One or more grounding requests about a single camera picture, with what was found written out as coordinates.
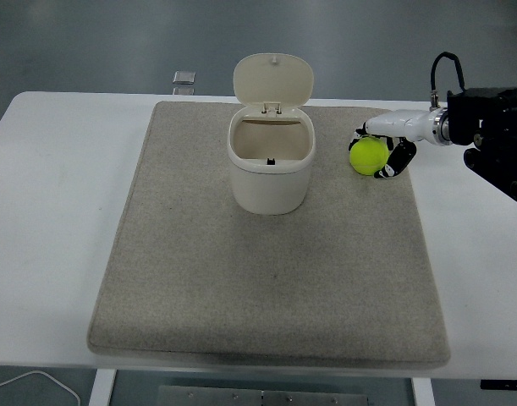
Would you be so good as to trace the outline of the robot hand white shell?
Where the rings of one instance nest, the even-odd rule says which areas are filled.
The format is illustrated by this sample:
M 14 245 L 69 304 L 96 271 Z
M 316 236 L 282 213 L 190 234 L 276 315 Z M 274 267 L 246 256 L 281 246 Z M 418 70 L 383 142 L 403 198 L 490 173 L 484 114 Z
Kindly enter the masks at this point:
M 396 110 L 366 120 L 350 141 L 350 165 L 373 178 L 400 175 L 415 157 L 417 142 L 437 142 L 433 121 L 430 112 L 420 110 Z

